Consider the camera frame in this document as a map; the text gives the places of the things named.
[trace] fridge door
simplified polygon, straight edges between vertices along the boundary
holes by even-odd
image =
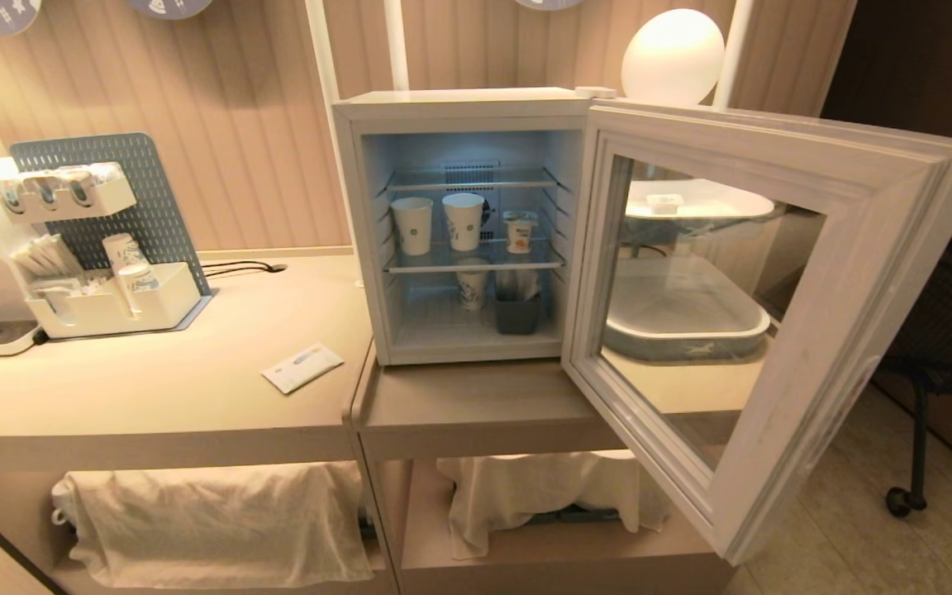
[[[952,140],[607,101],[584,150],[564,366],[743,564],[952,234]]]

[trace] glass shelf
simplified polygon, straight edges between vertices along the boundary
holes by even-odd
[[[471,263],[472,259],[482,259],[484,264]],[[471,252],[456,252],[450,249],[449,242],[434,242],[431,250],[421,256],[409,256],[397,250],[384,270],[390,274],[442,274],[453,271],[558,269],[563,266],[564,259],[553,251],[548,240],[532,238],[531,252],[528,254],[506,252],[505,240],[480,242],[479,248]]]
[[[466,167],[466,169],[396,169],[388,180],[388,191],[465,188],[552,188],[556,179],[543,167],[502,169],[502,167]]]

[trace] white cloth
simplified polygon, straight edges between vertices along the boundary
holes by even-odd
[[[355,462],[73,471],[52,492],[71,556],[113,588],[306,587],[374,576]]]
[[[615,508],[627,531],[660,531],[669,500],[628,450],[439,459],[457,483],[450,504],[454,559],[487,556],[490,531],[511,530],[536,513],[570,504]]]

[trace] white lamp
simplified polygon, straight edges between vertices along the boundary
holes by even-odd
[[[666,106],[692,106],[718,82],[726,43],[703,12],[661,12],[643,24],[623,54],[623,92]]]

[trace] mini fridge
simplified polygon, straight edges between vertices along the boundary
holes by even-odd
[[[334,106],[378,361],[560,358],[739,564],[945,248],[952,140],[597,96],[609,91],[377,91]],[[464,232],[445,210],[455,193],[481,208]],[[401,199],[427,205],[427,231],[397,220]],[[517,213],[534,222],[522,253]],[[404,251],[408,234],[427,250]],[[506,332],[515,310],[498,300],[518,278],[533,324]]]

